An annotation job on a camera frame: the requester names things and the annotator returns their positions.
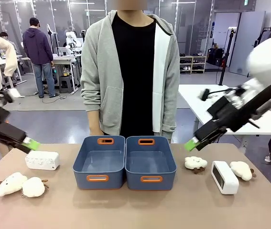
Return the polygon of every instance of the gray zip-up jacket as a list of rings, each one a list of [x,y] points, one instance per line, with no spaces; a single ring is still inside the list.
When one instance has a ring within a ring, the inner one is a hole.
[[[84,98],[85,109],[99,110],[101,130],[110,135],[120,133],[124,90],[112,31],[116,13],[113,10],[107,17],[89,27],[82,50],[81,96]],[[155,135],[171,139],[176,128],[175,114],[180,78],[178,43],[171,24],[156,15],[149,17],[156,19],[157,22],[152,127]]]

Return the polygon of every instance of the shoe rack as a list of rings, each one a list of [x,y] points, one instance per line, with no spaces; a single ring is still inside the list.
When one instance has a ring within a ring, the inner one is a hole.
[[[180,74],[204,73],[206,69],[206,56],[180,56]]]

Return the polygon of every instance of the basket handle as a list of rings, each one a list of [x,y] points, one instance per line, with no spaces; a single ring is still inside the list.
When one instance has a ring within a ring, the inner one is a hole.
[[[89,181],[89,182],[107,182],[108,175],[87,175],[87,181]]]
[[[162,181],[163,181],[162,176],[142,176],[141,177],[142,183],[160,183]]]
[[[153,138],[141,138],[138,141],[140,146],[152,146],[155,143]]]
[[[111,137],[109,138],[103,137],[103,138],[99,138],[97,140],[97,143],[98,145],[112,145],[114,144],[114,139]]]

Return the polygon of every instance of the white plush toy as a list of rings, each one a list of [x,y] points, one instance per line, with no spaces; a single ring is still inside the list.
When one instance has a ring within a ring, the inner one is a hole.
[[[240,177],[245,181],[251,180],[252,177],[256,177],[254,170],[250,169],[248,164],[243,161],[232,161],[230,167],[237,177]]]
[[[32,177],[23,183],[22,193],[27,197],[39,197],[45,192],[45,187],[48,187],[43,183],[46,181],[38,177]]]
[[[21,190],[22,184],[27,180],[27,177],[21,173],[13,173],[4,181],[0,182],[0,197]]]
[[[200,157],[191,156],[185,158],[185,167],[188,169],[192,169],[195,171],[195,173],[199,173],[205,170],[205,167],[207,166],[207,161]]]

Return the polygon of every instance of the shoe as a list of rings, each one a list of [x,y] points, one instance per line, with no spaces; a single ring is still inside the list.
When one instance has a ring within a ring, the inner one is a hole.
[[[57,96],[59,96],[59,95],[60,95],[60,94],[55,93],[54,95],[49,96],[49,98],[55,98],[55,97],[57,97]]]

